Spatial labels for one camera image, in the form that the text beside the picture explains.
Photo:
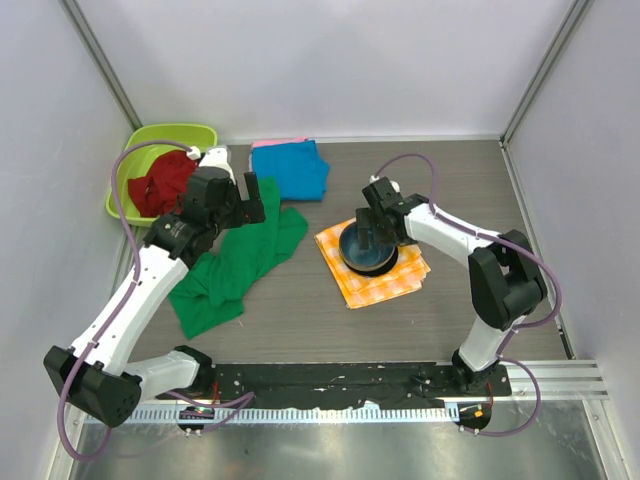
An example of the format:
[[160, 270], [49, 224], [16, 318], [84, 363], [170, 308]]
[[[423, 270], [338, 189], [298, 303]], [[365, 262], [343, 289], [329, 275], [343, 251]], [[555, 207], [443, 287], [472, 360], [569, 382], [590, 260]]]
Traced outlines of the dark blue ceramic bowl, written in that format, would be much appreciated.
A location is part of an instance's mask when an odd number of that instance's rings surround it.
[[350, 223], [339, 236], [339, 255], [342, 262], [354, 273], [377, 277], [388, 273], [397, 263], [398, 249], [374, 241], [371, 230], [367, 231], [368, 247], [362, 248], [358, 240], [357, 225]]

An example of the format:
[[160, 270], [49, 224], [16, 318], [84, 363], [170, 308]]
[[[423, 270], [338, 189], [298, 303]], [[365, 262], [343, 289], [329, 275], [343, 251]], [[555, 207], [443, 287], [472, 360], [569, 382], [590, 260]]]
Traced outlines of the blue t shirt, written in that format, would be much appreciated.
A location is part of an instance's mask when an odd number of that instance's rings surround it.
[[314, 140], [254, 147], [251, 170], [259, 179], [273, 178], [281, 198], [321, 201], [327, 190], [330, 165]]

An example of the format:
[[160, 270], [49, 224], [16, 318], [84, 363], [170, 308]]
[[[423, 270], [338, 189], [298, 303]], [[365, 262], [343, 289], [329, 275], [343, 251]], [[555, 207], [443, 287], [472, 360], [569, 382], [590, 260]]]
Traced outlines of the pink t shirt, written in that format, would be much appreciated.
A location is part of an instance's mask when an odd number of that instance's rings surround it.
[[271, 140], [259, 140], [259, 141], [255, 141], [251, 144], [251, 151], [248, 157], [248, 170], [249, 171], [253, 171], [253, 151], [257, 148], [263, 148], [263, 147], [270, 147], [270, 146], [277, 146], [277, 145], [283, 145], [283, 144], [290, 144], [290, 143], [301, 143], [301, 142], [305, 142], [308, 141], [309, 138], [308, 137], [296, 137], [296, 138], [289, 138], [289, 139], [271, 139]]

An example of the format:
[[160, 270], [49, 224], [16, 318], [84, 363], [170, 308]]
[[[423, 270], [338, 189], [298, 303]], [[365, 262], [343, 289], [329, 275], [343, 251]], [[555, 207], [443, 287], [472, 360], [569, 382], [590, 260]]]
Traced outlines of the orange checkered cloth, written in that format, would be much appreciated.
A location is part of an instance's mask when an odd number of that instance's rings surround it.
[[396, 265], [381, 276], [366, 277], [347, 267], [339, 255], [339, 236], [354, 222], [345, 220], [314, 236], [347, 307], [363, 308], [420, 290], [431, 268], [418, 246], [400, 247]]

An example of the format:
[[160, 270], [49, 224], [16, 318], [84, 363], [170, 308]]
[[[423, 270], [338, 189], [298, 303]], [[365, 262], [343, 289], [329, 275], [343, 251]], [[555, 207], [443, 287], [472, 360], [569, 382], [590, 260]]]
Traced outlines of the green t shirt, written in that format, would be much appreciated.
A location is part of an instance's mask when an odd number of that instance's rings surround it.
[[170, 292], [169, 302], [189, 340], [244, 312], [244, 296], [289, 260], [308, 232], [293, 207], [282, 208], [276, 180], [259, 181], [266, 220], [231, 229], [216, 253], [205, 253]]

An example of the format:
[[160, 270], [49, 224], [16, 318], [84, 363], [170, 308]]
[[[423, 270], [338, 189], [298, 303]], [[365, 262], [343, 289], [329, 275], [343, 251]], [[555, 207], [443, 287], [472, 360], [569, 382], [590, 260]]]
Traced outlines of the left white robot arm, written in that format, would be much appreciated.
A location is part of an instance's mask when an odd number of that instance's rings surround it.
[[139, 403], [169, 391], [193, 399], [211, 391], [213, 361], [191, 347], [135, 363], [129, 358], [159, 306], [220, 232], [265, 221], [255, 173], [245, 173], [244, 179], [246, 199], [227, 170], [197, 168], [180, 212], [153, 223], [138, 264], [100, 315], [70, 347], [50, 348], [43, 364], [63, 403], [115, 428]]

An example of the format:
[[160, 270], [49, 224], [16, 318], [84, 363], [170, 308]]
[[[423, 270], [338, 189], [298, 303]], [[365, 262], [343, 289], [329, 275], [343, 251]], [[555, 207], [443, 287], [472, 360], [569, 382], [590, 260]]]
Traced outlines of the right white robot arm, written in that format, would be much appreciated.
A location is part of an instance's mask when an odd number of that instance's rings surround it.
[[356, 210], [361, 250], [422, 243], [467, 268], [476, 318], [452, 355], [451, 380], [460, 393], [477, 393], [515, 330], [547, 297], [540, 262], [527, 237], [518, 230], [500, 234], [481, 229], [419, 194], [404, 197], [386, 177], [373, 178], [362, 193], [367, 206]]

